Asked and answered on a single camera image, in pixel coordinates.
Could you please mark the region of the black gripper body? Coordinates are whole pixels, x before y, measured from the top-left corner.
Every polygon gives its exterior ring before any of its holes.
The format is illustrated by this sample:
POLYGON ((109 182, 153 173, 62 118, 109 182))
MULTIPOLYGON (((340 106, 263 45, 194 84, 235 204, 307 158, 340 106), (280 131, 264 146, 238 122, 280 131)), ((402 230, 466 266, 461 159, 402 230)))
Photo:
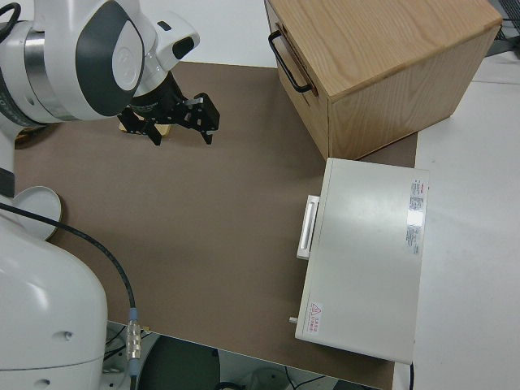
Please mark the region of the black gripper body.
POLYGON ((191 114, 184 105, 186 100, 169 71, 155 89, 131 100, 128 119, 131 124, 139 124, 152 118, 155 118, 158 124, 190 124, 191 114))

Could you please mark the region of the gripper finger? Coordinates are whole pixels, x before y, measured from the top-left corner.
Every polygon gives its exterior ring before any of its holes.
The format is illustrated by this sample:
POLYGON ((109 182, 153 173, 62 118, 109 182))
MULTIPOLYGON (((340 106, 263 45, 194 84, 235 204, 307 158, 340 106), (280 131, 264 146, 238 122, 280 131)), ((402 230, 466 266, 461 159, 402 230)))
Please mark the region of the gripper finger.
POLYGON ((163 136, 155 126, 152 119, 141 119, 133 110, 126 107, 117 115, 126 133, 147 136, 154 145, 160 146, 163 136))
POLYGON ((219 130, 220 113, 206 93, 177 103, 173 118, 175 124, 199 132, 207 145, 212 144, 213 135, 219 130))

